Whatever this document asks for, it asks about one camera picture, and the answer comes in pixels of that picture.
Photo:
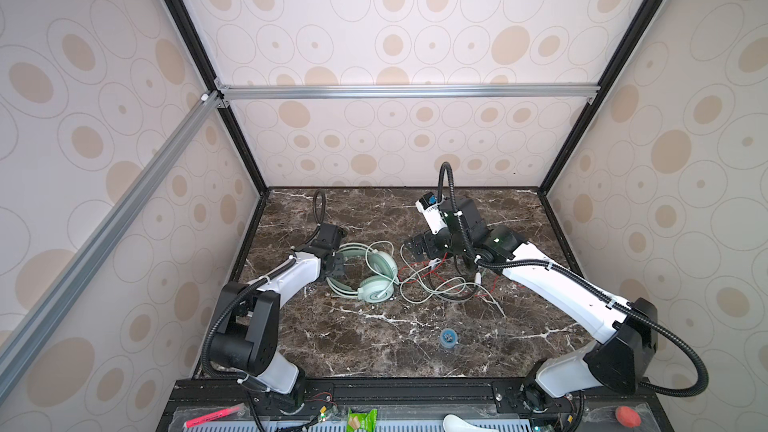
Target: headphone ear cup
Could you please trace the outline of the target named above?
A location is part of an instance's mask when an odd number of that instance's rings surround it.
[[[357,297],[370,304],[384,302],[395,293],[392,281],[380,275],[374,275],[360,282]]]

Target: patterned wallpaper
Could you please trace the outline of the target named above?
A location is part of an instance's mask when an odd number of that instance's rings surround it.
[[[707,364],[663,399],[679,432],[768,424],[766,78],[768,0],[669,0],[550,195],[586,275]],[[666,341],[649,375],[694,380]]]
[[[225,83],[587,82],[642,0],[187,0]]]
[[[538,186],[583,97],[235,101],[270,186]]]
[[[155,430],[256,206],[236,154],[212,112],[0,408],[1,432]]]
[[[201,87],[159,0],[0,0],[0,343]]]

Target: pink marker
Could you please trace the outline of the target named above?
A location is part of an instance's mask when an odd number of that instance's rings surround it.
[[[205,424],[206,422],[211,422],[212,420],[220,419],[222,417],[226,417],[227,415],[236,414],[237,412],[241,412],[245,410],[245,404],[243,402],[240,402],[238,405],[235,405],[233,407],[225,408],[218,410],[216,412],[211,412],[210,414],[206,414],[202,417],[198,417],[197,419],[187,420],[184,422],[184,428],[191,429],[192,427],[195,427],[200,424]]]

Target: over-ear headset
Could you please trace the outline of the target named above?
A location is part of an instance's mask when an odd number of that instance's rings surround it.
[[[357,290],[334,278],[327,278],[328,285],[340,297],[376,304],[384,302],[395,293],[395,284],[398,283],[397,264],[390,254],[357,242],[342,245],[336,254],[340,254],[344,261],[353,257],[365,257],[368,269],[374,273],[360,282]]]

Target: small blue bowl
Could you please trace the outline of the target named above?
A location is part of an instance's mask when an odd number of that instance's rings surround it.
[[[440,332],[440,345],[443,347],[454,348],[457,343],[458,335],[456,335],[456,331],[452,328],[444,328],[442,332]]]

